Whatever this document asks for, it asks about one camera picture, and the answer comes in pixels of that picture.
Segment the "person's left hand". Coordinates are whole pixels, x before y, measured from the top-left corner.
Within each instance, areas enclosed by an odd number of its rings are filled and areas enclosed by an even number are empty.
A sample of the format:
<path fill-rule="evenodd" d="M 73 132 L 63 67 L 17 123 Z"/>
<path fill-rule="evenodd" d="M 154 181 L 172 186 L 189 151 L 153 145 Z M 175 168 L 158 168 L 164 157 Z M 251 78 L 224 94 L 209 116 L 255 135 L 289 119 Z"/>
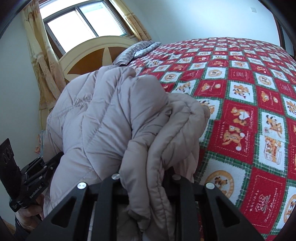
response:
<path fill-rule="evenodd" d="M 44 219 L 43 205 L 44 195 L 40 194 L 36 199 L 37 205 L 28 208 L 20 208 L 15 213 L 16 223 L 27 231 L 33 231 Z"/>

